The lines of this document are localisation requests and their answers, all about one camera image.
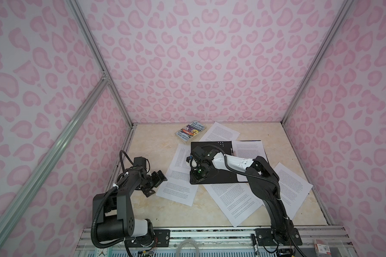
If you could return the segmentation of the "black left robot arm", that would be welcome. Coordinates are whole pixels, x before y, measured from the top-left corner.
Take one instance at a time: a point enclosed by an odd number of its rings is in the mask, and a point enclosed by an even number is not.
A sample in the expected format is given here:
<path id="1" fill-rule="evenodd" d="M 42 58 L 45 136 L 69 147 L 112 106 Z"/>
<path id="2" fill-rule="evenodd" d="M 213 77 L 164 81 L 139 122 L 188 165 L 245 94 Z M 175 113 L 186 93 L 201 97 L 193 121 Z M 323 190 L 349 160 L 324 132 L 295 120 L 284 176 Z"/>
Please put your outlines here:
<path id="1" fill-rule="evenodd" d="M 158 242 L 149 219 L 135 218 L 131 196 L 141 191 L 147 198 L 155 194 L 167 178 L 162 171 L 150 173 L 150 163 L 144 157 L 132 161 L 128 154 L 119 153 L 122 172 L 105 193 L 96 195 L 92 202 L 91 241 L 97 248 L 109 248 L 127 239 L 141 246 Z"/>

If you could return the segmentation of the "white and black folder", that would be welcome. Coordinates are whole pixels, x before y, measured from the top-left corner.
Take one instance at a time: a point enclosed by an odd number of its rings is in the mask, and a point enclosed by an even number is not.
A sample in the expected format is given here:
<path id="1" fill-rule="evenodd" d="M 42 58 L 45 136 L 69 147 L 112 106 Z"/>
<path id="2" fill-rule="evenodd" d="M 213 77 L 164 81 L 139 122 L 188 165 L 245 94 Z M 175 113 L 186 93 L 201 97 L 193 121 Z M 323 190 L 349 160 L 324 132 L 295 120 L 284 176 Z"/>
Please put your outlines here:
<path id="1" fill-rule="evenodd" d="M 231 168 L 228 165 L 228 158 L 233 157 L 233 147 L 231 141 L 205 141 L 205 142 L 192 142 L 191 150 L 196 146 L 205 146 L 211 145 L 214 148 L 219 150 L 219 153 L 214 157 L 213 164 L 218 169 L 219 173 L 210 179 L 207 180 L 191 180 L 190 183 L 192 185 L 195 184 L 230 184 L 230 183 L 245 183 L 247 181 L 247 177 L 243 176 L 244 172 L 237 171 Z M 256 157 L 258 161 L 264 160 L 265 163 L 269 163 L 263 157 Z M 253 165 L 252 159 L 242 159 L 243 161 L 250 161 L 250 166 Z"/>

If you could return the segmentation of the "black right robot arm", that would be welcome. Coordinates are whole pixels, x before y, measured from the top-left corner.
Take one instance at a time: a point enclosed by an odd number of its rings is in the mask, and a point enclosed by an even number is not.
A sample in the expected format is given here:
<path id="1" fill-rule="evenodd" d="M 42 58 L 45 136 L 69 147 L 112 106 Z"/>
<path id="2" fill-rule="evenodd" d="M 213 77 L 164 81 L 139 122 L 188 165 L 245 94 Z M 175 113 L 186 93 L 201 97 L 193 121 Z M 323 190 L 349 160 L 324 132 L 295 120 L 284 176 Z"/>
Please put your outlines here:
<path id="1" fill-rule="evenodd" d="M 186 158 L 190 165 L 190 181 L 199 184 L 219 172 L 246 177 L 254 196 L 263 201 L 270 217 L 270 229 L 256 229 L 259 246 L 302 245 L 298 229 L 286 213 L 280 195 L 279 176 L 261 156 L 240 158 L 226 154 L 214 145 L 197 146 Z"/>

